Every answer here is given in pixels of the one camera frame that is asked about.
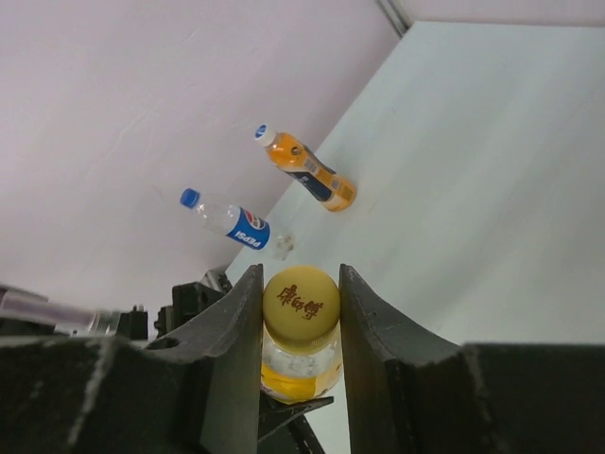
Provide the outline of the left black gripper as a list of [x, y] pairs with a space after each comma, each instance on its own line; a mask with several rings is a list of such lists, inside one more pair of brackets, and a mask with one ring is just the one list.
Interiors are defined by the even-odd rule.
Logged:
[[[172, 304], [162, 306], [156, 315], [151, 317], [157, 338], [189, 322], [232, 288], [229, 281], [219, 281], [216, 285], [198, 281], [174, 286]], [[143, 306], [135, 306], [130, 311], [121, 313], [117, 334], [130, 341], [149, 341], [149, 321], [149, 312]], [[320, 442], [305, 415], [333, 403], [333, 396], [324, 396], [285, 404], [261, 392], [257, 444], [271, 440], [276, 435], [288, 435], [294, 445], [319, 445]]]

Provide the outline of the orange drink bottle white cap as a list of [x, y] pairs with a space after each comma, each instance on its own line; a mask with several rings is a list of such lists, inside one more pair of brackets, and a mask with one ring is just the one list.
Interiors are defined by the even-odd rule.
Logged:
[[254, 140], [278, 169], [300, 183], [326, 210], [339, 212], [354, 202], [355, 186], [293, 135], [262, 124], [256, 129]]

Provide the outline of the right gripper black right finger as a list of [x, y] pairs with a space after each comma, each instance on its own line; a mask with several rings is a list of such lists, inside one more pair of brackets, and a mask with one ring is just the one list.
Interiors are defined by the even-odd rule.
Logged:
[[427, 330], [339, 270], [354, 453], [600, 453], [604, 349], [466, 343]]

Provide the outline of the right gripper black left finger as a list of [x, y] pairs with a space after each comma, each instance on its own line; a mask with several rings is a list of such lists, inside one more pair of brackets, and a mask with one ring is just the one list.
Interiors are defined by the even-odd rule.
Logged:
[[140, 348], [119, 337], [4, 337], [5, 453], [253, 453], [263, 269]]

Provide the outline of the yellow honey pomelo bottle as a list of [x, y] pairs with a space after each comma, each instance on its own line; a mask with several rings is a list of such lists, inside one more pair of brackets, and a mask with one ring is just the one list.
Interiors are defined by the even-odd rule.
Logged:
[[262, 300], [261, 390], [286, 404], [324, 396], [343, 365], [340, 295], [324, 271], [296, 266], [276, 273]]

